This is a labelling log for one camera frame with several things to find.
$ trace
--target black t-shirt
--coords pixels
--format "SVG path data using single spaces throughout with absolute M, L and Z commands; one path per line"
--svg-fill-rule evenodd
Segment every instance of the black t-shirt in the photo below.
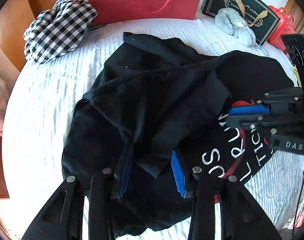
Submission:
M 125 33 L 76 104 L 63 176 L 75 175 L 89 188 L 93 174 L 133 143 L 127 191 L 111 201 L 115 236 L 169 228 L 192 209 L 192 200 L 177 192 L 171 151 L 179 147 L 189 168 L 197 165 L 214 176 L 233 173 L 245 183 L 271 150 L 256 130 L 229 129 L 226 114 L 232 104 L 252 104 L 291 86 L 271 58 L 240 51 L 205 56 L 177 38 Z
M 231 106 L 253 105 L 273 92 L 292 87 L 275 59 L 249 56 L 245 64 L 231 61 L 231 66 L 216 70 L 218 78 L 231 93 L 230 102 L 212 123 L 211 128 L 195 131 L 180 144 L 182 154 L 188 156 L 190 166 L 200 166 L 214 176 L 227 178 L 234 174 L 246 183 L 272 157 L 269 141 L 257 129 L 231 129 L 226 117 Z

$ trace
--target black cable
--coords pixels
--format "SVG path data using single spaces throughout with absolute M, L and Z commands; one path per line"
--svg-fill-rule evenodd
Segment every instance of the black cable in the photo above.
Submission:
M 294 221 L 293 221 L 293 227 L 292 227 L 292 237 L 294 236 L 294 226 L 296 224 L 298 208 L 299 208 L 299 204 L 300 204 L 301 194 L 302 194 L 302 191 L 303 191 L 303 185 L 304 185 L 304 177 L 303 177 L 302 186 L 301 186 L 301 190 L 300 190 L 300 195 L 299 195 L 299 199 L 298 199 L 296 214 L 294 215 Z

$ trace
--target blue gripper pad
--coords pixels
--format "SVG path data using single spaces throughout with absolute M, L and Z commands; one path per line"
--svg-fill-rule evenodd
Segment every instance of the blue gripper pad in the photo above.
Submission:
M 263 105 L 237 106 L 229 111 L 229 115 L 269 114 L 270 110 Z
M 133 157 L 134 157 L 133 146 L 131 146 L 128 151 L 129 151 L 129 154 L 128 154 L 128 157 L 126 159 L 123 172 L 120 176 L 119 193 L 120 193 L 121 197 L 123 197 L 124 192 L 126 192 L 126 188 L 128 186 L 128 181 L 129 181 L 129 177 L 130 177 L 130 173 L 131 173 L 132 166 L 133 166 Z
M 186 189 L 184 185 L 184 173 L 178 156 L 174 150 L 172 151 L 171 166 L 178 192 L 181 193 L 181 197 L 184 197 L 186 194 Z

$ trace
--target gray fur keychain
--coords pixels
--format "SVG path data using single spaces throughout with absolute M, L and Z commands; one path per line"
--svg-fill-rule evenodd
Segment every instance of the gray fur keychain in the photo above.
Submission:
M 232 35 L 244 46 L 251 47 L 256 44 L 256 36 L 253 30 L 249 28 L 246 20 L 235 9 L 220 9 L 214 20 L 220 30 Z

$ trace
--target black garment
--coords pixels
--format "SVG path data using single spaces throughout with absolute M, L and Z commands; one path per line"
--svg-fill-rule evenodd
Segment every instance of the black garment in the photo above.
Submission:
M 76 175 L 82 187 L 89 188 L 92 175 L 109 166 L 125 143 L 132 142 L 135 164 L 127 191 L 111 202 L 116 236 L 139 235 L 148 227 L 168 228 L 189 217 L 192 208 L 191 199 L 177 192 L 169 165 L 171 150 L 179 147 L 189 165 L 198 163 L 210 170 L 215 161 L 200 164 L 204 149 L 221 140 L 214 137 L 208 142 L 203 135 L 227 134 L 216 128 L 222 109 L 290 86 L 293 83 L 282 67 L 270 58 L 240 51 L 205 56 L 177 38 L 125 33 L 124 44 L 105 62 L 91 90 L 75 107 L 63 150 L 63 176 Z M 246 152 L 241 156 L 239 165 L 256 158 L 245 157 Z M 221 150 L 225 170 L 234 162 L 230 152 Z

